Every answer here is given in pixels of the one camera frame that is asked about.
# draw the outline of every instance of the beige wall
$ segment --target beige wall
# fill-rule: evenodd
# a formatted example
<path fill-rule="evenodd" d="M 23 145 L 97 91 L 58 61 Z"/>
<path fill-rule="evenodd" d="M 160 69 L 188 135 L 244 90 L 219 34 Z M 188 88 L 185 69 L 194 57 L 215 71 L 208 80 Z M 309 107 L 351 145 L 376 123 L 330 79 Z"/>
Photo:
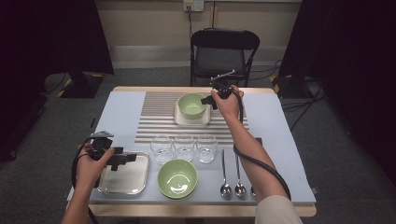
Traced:
<path fill-rule="evenodd" d="M 181 1 L 98 1 L 109 46 L 188 46 L 190 23 Z M 205 2 L 191 15 L 192 30 L 214 24 L 256 33 L 261 48 L 286 47 L 299 2 Z"/>

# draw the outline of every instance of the striped placemat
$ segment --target striped placemat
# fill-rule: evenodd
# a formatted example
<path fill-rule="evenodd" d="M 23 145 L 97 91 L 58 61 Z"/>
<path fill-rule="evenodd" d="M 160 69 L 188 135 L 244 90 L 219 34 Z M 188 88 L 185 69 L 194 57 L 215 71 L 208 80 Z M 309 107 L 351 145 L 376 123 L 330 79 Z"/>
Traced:
<path fill-rule="evenodd" d="M 200 134 L 214 135 L 221 147 L 232 147 L 233 139 L 224 118 L 218 110 L 210 111 L 210 121 L 206 125 L 178 125 L 175 122 L 177 99 L 186 92 L 146 92 L 134 143 L 148 147 L 152 138 L 163 134 L 174 138 L 181 133 L 189 133 L 194 138 Z M 244 113 L 244 125 L 248 129 L 248 119 Z"/>

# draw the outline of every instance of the green bowl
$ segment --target green bowl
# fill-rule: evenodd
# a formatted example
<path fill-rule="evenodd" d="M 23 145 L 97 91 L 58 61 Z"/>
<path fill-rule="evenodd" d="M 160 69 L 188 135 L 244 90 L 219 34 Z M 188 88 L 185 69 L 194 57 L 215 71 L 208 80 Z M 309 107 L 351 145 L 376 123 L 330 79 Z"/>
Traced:
<path fill-rule="evenodd" d="M 157 184 L 163 195 L 170 199 L 183 199 L 195 189 L 198 174 L 194 165 L 185 160 L 172 160 L 161 167 Z"/>
<path fill-rule="evenodd" d="M 206 111 L 201 99 L 205 98 L 200 93 L 187 93 L 178 98 L 177 105 L 185 119 L 200 119 Z"/>

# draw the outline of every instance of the clear glass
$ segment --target clear glass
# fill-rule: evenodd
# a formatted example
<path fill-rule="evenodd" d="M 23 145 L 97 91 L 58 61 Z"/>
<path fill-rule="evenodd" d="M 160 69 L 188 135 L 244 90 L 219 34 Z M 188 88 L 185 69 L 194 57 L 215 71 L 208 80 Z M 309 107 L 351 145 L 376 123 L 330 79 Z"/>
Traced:
<path fill-rule="evenodd" d="M 218 140 L 211 134 L 202 134 L 197 138 L 197 158 L 200 162 L 209 163 L 215 159 Z"/>
<path fill-rule="evenodd" d="M 173 159 L 172 139 L 166 135 L 156 136 L 151 140 L 151 150 L 159 164 L 165 164 Z"/>
<path fill-rule="evenodd" d="M 174 140 L 176 158 L 192 161 L 194 157 L 194 143 L 194 138 L 189 134 L 176 136 Z"/>

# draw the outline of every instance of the human hand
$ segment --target human hand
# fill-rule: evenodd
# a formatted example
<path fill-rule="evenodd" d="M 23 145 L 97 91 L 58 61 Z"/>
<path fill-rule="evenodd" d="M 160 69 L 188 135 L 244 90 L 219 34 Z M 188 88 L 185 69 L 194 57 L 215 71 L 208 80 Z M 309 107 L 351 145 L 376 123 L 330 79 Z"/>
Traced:
<path fill-rule="evenodd" d="M 237 91 L 241 98 L 244 96 L 244 92 L 240 91 L 235 85 L 231 85 L 231 88 Z M 210 93 L 218 105 L 219 112 L 225 119 L 238 119 L 239 103 L 234 94 L 231 94 L 227 99 L 221 99 L 216 91 Z"/>
<path fill-rule="evenodd" d="M 114 148 L 109 148 L 99 161 L 94 161 L 88 154 L 92 149 L 90 143 L 86 143 L 79 153 L 79 160 L 77 165 L 77 184 L 76 189 L 92 189 L 96 180 L 100 177 L 104 168 L 106 168 L 107 161 L 114 154 Z"/>

